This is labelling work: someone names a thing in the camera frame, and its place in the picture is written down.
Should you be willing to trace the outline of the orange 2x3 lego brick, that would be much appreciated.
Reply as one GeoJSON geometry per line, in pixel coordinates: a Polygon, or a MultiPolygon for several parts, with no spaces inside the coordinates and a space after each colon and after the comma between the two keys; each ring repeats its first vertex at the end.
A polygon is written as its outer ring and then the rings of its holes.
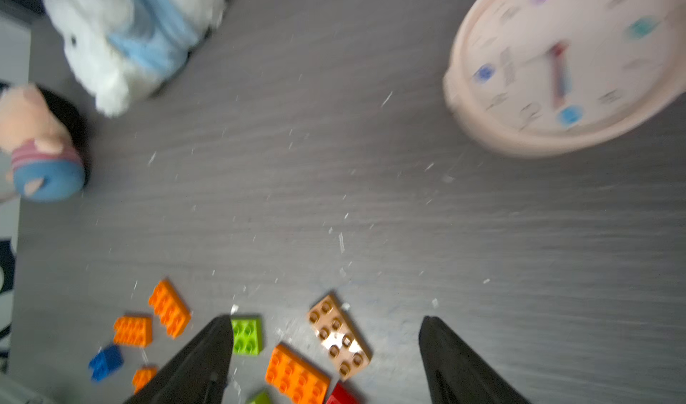
{"type": "Polygon", "coordinates": [[[114,323],[114,344],[144,349],[152,342],[151,317],[121,316],[114,323]]]}

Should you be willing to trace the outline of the green 2x4 lego brick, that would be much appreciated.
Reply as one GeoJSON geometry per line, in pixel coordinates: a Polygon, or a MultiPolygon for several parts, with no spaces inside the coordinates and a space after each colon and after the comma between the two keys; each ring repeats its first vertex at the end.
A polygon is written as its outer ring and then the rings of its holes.
{"type": "Polygon", "coordinates": [[[263,350],[262,319],[259,316],[232,318],[233,353],[241,356],[258,356],[263,350]]]}

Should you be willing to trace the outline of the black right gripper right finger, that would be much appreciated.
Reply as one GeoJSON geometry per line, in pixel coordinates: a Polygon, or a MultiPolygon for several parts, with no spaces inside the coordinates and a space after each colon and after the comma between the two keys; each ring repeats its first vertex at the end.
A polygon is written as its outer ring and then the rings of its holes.
{"type": "Polygon", "coordinates": [[[419,348],[433,403],[529,403],[439,317],[423,319],[419,348]]]}

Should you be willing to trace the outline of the small orange lego brick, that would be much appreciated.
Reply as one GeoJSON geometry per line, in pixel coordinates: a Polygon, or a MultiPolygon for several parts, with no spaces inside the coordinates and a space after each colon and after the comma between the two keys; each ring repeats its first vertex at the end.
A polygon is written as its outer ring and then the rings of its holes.
{"type": "Polygon", "coordinates": [[[158,368],[156,366],[143,366],[138,369],[132,378],[132,385],[134,393],[138,393],[143,389],[157,374],[158,368]]]}

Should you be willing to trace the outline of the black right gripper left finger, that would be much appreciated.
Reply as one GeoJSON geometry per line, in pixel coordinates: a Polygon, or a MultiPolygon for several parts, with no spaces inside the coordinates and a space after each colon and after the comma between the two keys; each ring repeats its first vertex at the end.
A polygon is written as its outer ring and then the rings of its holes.
{"type": "Polygon", "coordinates": [[[217,316],[125,403],[221,403],[233,349],[232,318],[217,316]]]}

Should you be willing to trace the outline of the blue 2x2 lego brick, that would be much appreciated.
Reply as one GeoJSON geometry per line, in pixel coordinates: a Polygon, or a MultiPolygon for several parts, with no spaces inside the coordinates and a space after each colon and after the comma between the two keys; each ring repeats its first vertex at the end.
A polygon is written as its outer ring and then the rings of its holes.
{"type": "Polygon", "coordinates": [[[99,383],[122,366],[123,354],[121,353],[121,348],[116,344],[111,344],[100,350],[100,352],[89,361],[91,381],[99,383]]]}

